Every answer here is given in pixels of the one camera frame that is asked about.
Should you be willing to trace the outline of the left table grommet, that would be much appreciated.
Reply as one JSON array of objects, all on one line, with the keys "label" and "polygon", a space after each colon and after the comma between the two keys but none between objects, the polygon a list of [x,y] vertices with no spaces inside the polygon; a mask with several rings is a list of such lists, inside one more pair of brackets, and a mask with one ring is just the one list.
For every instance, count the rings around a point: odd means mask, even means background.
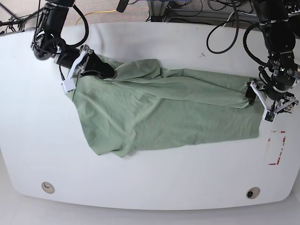
[{"label": "left table grommet", "polygon": [[48,194],[53,194],[55,192],[54,186],[49,182],[42,182],[41,187]]}]

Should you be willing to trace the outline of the green polo T-shirt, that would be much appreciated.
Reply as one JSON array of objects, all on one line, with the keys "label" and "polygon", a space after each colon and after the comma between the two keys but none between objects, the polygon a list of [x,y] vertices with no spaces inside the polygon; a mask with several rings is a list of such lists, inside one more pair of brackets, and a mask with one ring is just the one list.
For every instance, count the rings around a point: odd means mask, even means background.
[{"label": "green polo T-shirt", "polygon": [[114,79],[82,76],[68,93],[97,154],[256,138],[263,106],[246,99],[248,77],[166,69],[156,59],[116,62]]}]

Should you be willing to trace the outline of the aluminium frame post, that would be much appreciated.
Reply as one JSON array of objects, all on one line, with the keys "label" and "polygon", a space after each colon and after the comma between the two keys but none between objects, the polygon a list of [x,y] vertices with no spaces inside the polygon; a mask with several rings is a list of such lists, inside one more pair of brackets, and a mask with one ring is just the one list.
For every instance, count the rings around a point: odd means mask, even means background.
[{"label": "aluminium frame post", "polygon": [[166,17],[165,12],[169,5],[168,0],[148,0],[147,1],[150,21],[151,22],[162,22]]}]

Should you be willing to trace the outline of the table grommet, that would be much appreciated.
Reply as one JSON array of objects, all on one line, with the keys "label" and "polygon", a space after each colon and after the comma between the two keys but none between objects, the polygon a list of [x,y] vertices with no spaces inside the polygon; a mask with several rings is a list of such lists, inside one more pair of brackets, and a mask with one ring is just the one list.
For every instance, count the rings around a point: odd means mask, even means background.
[{"label": "table grommet", "polygon": [[259,187],[253,187],[249,189],[246,193],[246,197],[248,199],[255,199],[260,194],[260,188]]},{"label": "table grommet", "polygon": [[42,182],[41,187],[48,194],[53,194],[55,192],[54,186],[49,182]]}]

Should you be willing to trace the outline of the black tripod stand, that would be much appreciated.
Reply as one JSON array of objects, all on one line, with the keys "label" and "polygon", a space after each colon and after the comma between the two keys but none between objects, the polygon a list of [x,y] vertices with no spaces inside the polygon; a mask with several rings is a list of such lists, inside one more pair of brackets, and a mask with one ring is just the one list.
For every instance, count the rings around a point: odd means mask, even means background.
[{"label": "black tripod stand", "polygon": [[45,0],[0,0],[0,21],[16,22],[24,20],[23,24],[12,26],[14,31],[34,28],[37,10],[42,9]]}]

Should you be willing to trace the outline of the right table grommet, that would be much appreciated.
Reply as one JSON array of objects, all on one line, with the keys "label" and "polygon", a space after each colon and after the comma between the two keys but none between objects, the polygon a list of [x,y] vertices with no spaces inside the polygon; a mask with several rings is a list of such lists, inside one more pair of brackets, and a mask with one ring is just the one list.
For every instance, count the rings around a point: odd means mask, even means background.
[{"label": "right table grommet", "polygon": [[255,199],[260,194],[260,188],[259,187],[253,187],[249,189],[246,193],[246,197],[248,199]]}]

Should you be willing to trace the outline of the red tape rectangle marker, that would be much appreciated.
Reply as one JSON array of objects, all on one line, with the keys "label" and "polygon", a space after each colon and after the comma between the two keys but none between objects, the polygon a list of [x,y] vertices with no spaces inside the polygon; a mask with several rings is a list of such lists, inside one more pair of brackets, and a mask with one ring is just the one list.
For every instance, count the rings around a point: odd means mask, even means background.
[{"label": "red tape rectangle marker", "polygon": [[266,146],[266,162],[278,165],[285,145],[286,131],[271,131]]}]

